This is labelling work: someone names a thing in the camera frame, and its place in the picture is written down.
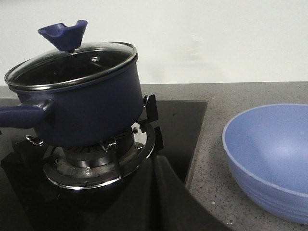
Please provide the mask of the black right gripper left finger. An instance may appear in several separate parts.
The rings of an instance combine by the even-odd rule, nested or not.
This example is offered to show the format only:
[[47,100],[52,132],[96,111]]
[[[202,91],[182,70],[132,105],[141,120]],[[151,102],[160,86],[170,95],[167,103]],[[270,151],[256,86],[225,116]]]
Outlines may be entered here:
[[156,206],[152,198],[154,166],[143,160],[133,179],[116,201],[89,225],[87,231],[155,231],[159,227]]

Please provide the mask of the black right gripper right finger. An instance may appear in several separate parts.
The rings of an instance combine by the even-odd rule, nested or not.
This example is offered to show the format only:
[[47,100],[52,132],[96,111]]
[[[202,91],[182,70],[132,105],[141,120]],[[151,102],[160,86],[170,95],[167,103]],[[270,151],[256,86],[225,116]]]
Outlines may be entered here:
[[154,159],[164,231],[228,231],[189,193],[165,156]]

